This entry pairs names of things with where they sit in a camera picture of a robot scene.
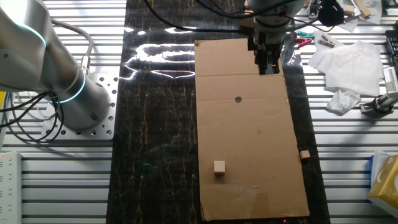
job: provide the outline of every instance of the cardboard sheet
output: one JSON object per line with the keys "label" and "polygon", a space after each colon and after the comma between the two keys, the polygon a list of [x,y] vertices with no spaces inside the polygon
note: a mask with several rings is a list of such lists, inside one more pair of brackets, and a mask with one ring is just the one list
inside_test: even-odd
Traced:
{"label": "cardboard sheet", "polygon": [[247,39],[196,42],[195,71],[202,218],[308,216],[283,74],[258,75]]}

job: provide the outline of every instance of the mounting plate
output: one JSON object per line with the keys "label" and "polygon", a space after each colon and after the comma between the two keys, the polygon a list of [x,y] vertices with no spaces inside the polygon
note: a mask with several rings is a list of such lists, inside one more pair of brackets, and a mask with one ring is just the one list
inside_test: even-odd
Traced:
{"label": "mounting plate", "polygon": [[[108,114],[98,125],[84,131],[76,132],[64,126],[61,133],[58,135],[57,140],[108,140],[113,138],[116,103],[118,99],[118,75],[93,73],[89,74],[89,77],[93,81],[104,86],[108,92],[109,97],[111,98],[111,106]],[[51,116],[52,114],[54,114],[54,107],[51,103],[48,103],[45,115]],[[46,132],[52,128],[53,122],[54,120],[43,122],[42,136],[45,136]],[[53,133],[51,133],[46,139],[53,138],[58,130],[59,126],[57,125]]]}

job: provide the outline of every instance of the hole in cardboard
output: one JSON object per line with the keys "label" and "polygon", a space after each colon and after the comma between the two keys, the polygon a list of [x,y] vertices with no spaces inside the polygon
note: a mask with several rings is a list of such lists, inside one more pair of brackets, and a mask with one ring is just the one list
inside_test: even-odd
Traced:
{"label": "hole in cardboard", "polygon": [[237,103],[242,102],[242,98],[241,98],[240,96],[237,96],[237,97],[235,98],[235,102],[237,102]]}

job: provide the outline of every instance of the black table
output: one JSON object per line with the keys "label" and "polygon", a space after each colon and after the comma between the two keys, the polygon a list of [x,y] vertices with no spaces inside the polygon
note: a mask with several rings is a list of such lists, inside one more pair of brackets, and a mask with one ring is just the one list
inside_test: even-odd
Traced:
{"label": "black table", "polygon": [[[237,11],[243,0],[217,1]],[[192,1],[154,0],[175,24],[237,28]],[[201,223],[193,43],[243,38],[167,27],[142,0],[128,1],[119,81],[107,223]],[[252,223],[330,223],[300,55],[287,34],[282,52],[299,151],[309,150],[303,176],[310,217]],[[247,223],[245,221],[224,223]]]}

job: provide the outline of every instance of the small wooden cube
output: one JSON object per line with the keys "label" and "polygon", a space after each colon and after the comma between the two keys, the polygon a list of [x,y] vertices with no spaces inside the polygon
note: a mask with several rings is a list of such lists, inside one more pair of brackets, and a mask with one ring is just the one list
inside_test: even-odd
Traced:
{"label": "small wooden cube", "polygon": [[355,12],[355,6],[344,5],[344,14],[351,16]]}
{"label": "small wooden cube", "polygon": [[225,173],[225,161],[214,161],[214,174],[223,175]]}
{"label": "small wooden cube", "polygon": [[301,159],[309,159],[310,158],[310,151],[301,151],[300,152],[300,158]]}
{"label": "small wooden cube", "polygon": [[363,18],[367,18],[371,15],[371,11],[369,11],[368,7],[366,7],[365,3],[362,2],[362,0],[354,0],[356,7],[359,8],[361,11],[361,16]]}

